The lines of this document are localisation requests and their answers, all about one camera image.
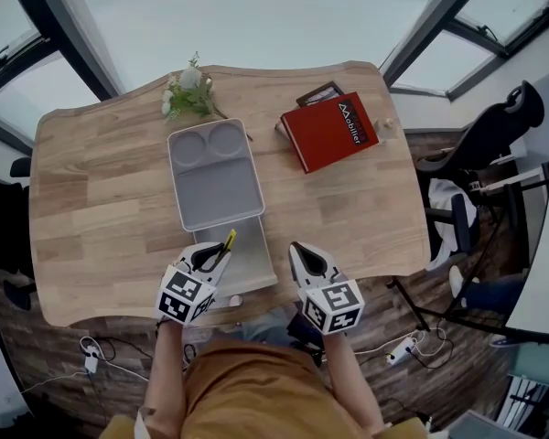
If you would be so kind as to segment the white artificial flower bouquet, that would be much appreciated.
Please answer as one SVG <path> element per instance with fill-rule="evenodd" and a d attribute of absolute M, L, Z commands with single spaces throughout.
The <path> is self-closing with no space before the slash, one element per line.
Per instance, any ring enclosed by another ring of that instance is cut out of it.
<path fill-rule="evenodd" d="M 161 97 L 161 113 L 167 121 L 186 112 L 195 113 L 200 118 L 217 115 L 227 119 L 215 103 L 211 77 L 200 68 L 198 51 L 179 74 L 168 74 Z"/>

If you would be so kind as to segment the red book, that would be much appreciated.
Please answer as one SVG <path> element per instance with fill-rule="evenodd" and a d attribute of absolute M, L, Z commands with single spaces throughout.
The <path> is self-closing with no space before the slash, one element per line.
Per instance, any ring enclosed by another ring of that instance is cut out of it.
<path fill-rule="evenodd" d="M 307 174 L 379 143 L 356 92 L 286 112 L 280 121 Z"/>

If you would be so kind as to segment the large window pane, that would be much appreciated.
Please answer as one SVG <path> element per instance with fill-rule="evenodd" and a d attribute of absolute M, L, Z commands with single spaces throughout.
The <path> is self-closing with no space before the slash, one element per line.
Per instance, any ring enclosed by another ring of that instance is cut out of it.
<path fill-rule="evenodd" d="M 63 0 L 113 79 L 135 89 L 204 65 L 381 66 L 433 0 Z"/>

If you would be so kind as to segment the person's blue jeans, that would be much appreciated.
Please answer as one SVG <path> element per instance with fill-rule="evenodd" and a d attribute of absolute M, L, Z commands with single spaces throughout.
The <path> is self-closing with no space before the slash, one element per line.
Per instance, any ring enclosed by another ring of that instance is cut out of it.
<path fill-rule="evenodd" d="M 242 322 L 242 340 L 289 348 L 296 343 L 288 333 L 290 321 L 284 309 L 272 309 L 251 321 Z"/>

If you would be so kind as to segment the dark cover book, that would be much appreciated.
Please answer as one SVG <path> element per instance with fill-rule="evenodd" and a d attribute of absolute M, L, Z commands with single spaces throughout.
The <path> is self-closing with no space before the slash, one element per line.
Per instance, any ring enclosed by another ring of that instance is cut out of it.
<path fill-rule="evenodd" d="M 344 95 L 345 91 L 334 81 L 329 81 L 296 99 L 293 111 Z"/>

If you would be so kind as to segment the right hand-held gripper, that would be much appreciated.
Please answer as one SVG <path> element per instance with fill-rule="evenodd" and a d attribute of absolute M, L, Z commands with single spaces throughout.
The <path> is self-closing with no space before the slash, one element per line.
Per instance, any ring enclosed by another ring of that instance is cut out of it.
<path fill-rule="evenodd" d="M 330 253 L 293 241 L 288 257 L 298 287 L 300 314 L 307 322 L 323 336 L 358 325 L 365 306 L 360 288 L 341 272 Z"/>

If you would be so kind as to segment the white cloth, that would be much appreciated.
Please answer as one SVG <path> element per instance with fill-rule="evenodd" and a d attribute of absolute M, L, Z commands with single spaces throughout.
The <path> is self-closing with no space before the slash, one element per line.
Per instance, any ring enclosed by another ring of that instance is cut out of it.
<path fill-rule="evenodd" d="M 464 199 L 468 224 L 473 225 L 477 221 L 478 210 L 470 201 L 468 194 L 454 182 L 447 179 L 431 178 L 428 187 L 429 207 L 433 209 L 452 210 L 452 198 L 460 194 Z M 452 224 L 430 223 L 429 230 L 435 230 L 438 236 L 436 254 L 432 254 L 431 262 L 426 266 L 427 271 L 433 271 L 444 264 L 450 255 L 459 251 L 456 240 L 456 232 Z"/>

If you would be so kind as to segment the person's left forearm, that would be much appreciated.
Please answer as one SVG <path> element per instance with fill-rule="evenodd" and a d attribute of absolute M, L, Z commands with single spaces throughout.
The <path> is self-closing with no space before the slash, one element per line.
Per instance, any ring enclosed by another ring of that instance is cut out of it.
<path fill-rule="evenodd" d="M 175 321 L 160 324 L 144 401 L 144 406 L 153 411 L 145 424 L 171 439 L 180 438 L 187 412 L 182 332 L 183 326 Z"/>

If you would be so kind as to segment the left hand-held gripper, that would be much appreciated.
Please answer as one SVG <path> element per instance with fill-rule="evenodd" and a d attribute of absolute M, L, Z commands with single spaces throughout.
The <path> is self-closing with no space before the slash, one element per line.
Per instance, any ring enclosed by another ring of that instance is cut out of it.
<path fill-rule="evenodd" d="M 213 285 L 219 283 L 231 259 L 231 252 L 221 252 L 223 249 L 222 242 L 201 242 L 189 245 L 178 256 L 178 265 L 198 269 L 195 275 L 199 280 L 175 266 L 167 267 L 156 296 L 158 320 L 189 326 L 208 310 L 216 294 Z"/>

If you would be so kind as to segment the black mesh office chair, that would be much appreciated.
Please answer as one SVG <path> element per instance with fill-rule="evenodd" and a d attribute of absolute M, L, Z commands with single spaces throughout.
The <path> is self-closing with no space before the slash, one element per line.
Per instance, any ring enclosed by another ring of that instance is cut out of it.
<path fill-rule="evenodd" d="M 494 222 L 496 210 L 502 210 L 504 204 L 498 198 L 501 192 L 489 193 L 482 189 L 478 172 L 508 152 L 510 145 L 530 129 L 541 126 L 543 120 L 544 101 L 534 86 L 525 80 L 509 93 L 505 102 L 486 108 L 466 128 L 452 149 L 416 161 L 415 172 L 425 207 L 427 228 L 430 223 L 437 222 L 454 226 L 459 251 L 450 257 L 459 253 L 468 254 L 479 243 L 480 208 L 487 209 Z M 451 211 L 429 207 L 428 187 L 431 178 L 451 180 L 468 194 L 478 210 L 475 224 L 468 224 L 464 199 L 460 194 L 452 198 Z M 428 232 L 431 262 L 432 254 L 437 252 L 438 236 L 435 230 Z"/>

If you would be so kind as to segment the white power strip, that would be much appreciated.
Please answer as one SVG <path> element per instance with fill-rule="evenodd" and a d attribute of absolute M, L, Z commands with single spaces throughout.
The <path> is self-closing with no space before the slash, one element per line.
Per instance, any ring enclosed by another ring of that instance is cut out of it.
<path fill-rule="evenodd" d="M 101 351 L 97 346 L 90 344 L 83 350 L 85 355 L 84 368 L 89 374 L 95 374 L 98 369 L 99 361 L 101 360 Z"/>
<path fill-rule="evenodd" d="M 390 366 L 397 365 L 411 355 L 416 344 L 417 339 L 415 337 L 405 337 L 386 355 L 386 361 Z"/>

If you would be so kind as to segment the black framed casement window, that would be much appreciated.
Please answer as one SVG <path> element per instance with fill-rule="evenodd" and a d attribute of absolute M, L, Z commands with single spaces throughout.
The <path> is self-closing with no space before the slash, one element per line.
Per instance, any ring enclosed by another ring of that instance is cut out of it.
<path fill-rule="evenodd" d="M 0 0 L 0 145 L 31 155 L 38 120 L 122 92 L 84 0 Z"/>
<path fill-rule="evenodd" d="M 549 29 L 549 0 L 429 0 L 381 65 L 389 90 L 454 101 Z"/>

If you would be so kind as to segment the black tripod stand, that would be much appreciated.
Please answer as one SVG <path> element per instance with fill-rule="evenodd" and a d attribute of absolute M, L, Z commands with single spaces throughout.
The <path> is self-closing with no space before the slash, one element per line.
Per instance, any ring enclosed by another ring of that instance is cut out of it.
<path fill-rule="evenodd" d="M 502 205 L 502 212 L 499 216 L 493 217 L 495 227 L 479 257 L 479 260 L 471 268 L 468 277 L 463 281 L 460 294 L 454 298 L 453 302 L 450 303 L 445 312 L 437 312 L 416 305 L 407 293 L 406 289 L 396 277 L 393 277 L 392 280 L 386 285 L 386 287 L 389 289 L 396 289 L 398 293 L 402 296 L 403 300 L 406 302 L 411 312 L 418 320 L 417 328 L 419 330 L 428 331 L 430 329 L 429 325 L 424 319 L 424 316 L 428 315 L 436 317 L 440 320 L 446 320 L 447 322 L 475 329 L 487 334 L 510 337 L 521 342 L 549 344 L 549 333 L 507 327 L 506 321 L 501 319 L 498 321 L 498 324 L 496 326 L 485 325 L 479 322 L 470 321 L 461 315 L 461 310 L 458 308 L 461 298 L 465 295 L 469 285 L 471 284 L 471 279 L 476 276 L 480 266 L 483 264 L 485 258 L 488 256 L 490 246 L 496 240 L 503 221 L 508 220 L 509 223 L 514 227 L 518 225 L 518 219 L 521 213 L 518 211 L 518 206 L 516 204 L 517 197 L 526 190 L 538 187 L 545 187 L 547 190 L 549 190 L 549 161 L 543 163 L 540 168 L 529 171 L 529 173 L 527 174 L 528 177 L 537 175 L 541 175 L 544 178 L 530 185 L 521 186 L 519 183 L 522 181 L 522 179 L 517 176 L 509 179 L 508 181 L 500 185 L 500 188 L 503 191 L 498 195 L 498 198 L 504 201 L 504 204 Z"/>

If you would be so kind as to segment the grey compartment tray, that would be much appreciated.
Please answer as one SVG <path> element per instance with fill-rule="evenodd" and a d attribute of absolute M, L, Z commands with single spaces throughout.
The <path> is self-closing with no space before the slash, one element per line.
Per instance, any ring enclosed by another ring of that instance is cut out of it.
<path fill-rule="evenodd" d="M 278 283 L 264 236 L 264 199 L 239 119 L 203 123 L 167 139 L 182 227 L 196 243 L 227 239 L 232 257 L 218 288 L 225 296 Z"/>

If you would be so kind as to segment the person's mustard shirt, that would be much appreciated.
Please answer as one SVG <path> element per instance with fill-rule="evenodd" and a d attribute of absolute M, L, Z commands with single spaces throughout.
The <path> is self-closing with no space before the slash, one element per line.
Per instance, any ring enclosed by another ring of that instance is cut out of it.
<path fill-rule="evenodd" d="M 321 379 L 309 355 L 291 348 L 219 339 L 183 370 L 187 412 L 179 439 L 429 439 L 411 418 L 373 437 Z M 171 439 L 135 418 L 116 415 L 99 439 Z"/>

